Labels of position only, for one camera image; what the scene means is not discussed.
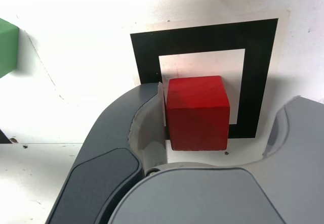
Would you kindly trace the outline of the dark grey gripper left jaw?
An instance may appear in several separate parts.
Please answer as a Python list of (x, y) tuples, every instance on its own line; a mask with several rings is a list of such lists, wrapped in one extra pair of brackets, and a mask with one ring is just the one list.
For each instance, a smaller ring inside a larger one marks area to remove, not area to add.
[(98, 117), (47, 223), (107, 223), (146, 172), (166, 162), (163, 85), (142, 84)]

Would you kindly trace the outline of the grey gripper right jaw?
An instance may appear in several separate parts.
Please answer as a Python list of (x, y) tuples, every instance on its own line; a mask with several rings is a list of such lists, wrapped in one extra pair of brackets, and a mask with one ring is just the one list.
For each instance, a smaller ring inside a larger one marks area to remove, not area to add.
[(323, 104), (303, 97), (285, 104), (260, 161), (145, 178), (109, 222), (323, 223)]

